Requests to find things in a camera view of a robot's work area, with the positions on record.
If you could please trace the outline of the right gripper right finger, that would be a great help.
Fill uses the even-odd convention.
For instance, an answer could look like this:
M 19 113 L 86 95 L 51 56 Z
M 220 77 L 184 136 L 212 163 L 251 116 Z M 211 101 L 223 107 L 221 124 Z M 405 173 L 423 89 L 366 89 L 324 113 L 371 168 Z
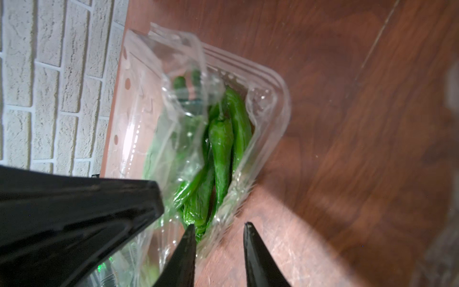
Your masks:
M 243 245 L 248 287 L 290 287 L 251 222 L 245 223 Z

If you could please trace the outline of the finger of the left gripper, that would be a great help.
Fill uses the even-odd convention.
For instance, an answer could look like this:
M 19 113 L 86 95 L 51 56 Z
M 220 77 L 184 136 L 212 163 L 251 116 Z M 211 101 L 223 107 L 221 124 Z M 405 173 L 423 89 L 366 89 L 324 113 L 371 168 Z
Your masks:
M 1 285 L 75 287 L 164 212 L 154 181 L 1 167 Z

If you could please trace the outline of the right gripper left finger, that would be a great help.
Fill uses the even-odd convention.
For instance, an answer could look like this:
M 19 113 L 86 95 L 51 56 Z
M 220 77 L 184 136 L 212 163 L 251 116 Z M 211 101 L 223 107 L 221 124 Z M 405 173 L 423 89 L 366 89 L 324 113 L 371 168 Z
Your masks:
M 196 234 L 193 224 L 187 227 L 170 261 L 154 287 L 193 287 L 196 269 Z

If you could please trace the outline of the peppers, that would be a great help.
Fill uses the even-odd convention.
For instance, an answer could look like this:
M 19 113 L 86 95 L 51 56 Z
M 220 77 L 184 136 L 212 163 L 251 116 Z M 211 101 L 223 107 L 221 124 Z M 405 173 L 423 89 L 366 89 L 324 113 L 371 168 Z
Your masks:
M 194 225 L 200 242 L 228 193 L 232 177 L 252 139 L 252 124 L 240 93 L 226 86 L 210 107 L 203 134 L 206 163 L 192 181 L 181 181 L 173 203 L 185 227 Z

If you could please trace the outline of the clear clamshell container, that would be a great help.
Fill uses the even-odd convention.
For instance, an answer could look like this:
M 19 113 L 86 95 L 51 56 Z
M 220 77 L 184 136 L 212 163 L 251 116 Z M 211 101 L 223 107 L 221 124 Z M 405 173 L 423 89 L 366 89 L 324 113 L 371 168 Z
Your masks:
M 197 242 L 197 273 L 233 223 L 290 120 L 289 91 L 278 73 L 203 44 L 191 33 L 156 24 L 148 34 L 128 30 L 122 52 L 103 175 L 155 181 L 164 214 L 98 266 L 85 287 L 148 287 L 164 270 L 185 229 L 174 194 L 206 163 L 202 140 L 208 112 L 226 86 L 245 102 L 252 139 L 210 228 Z

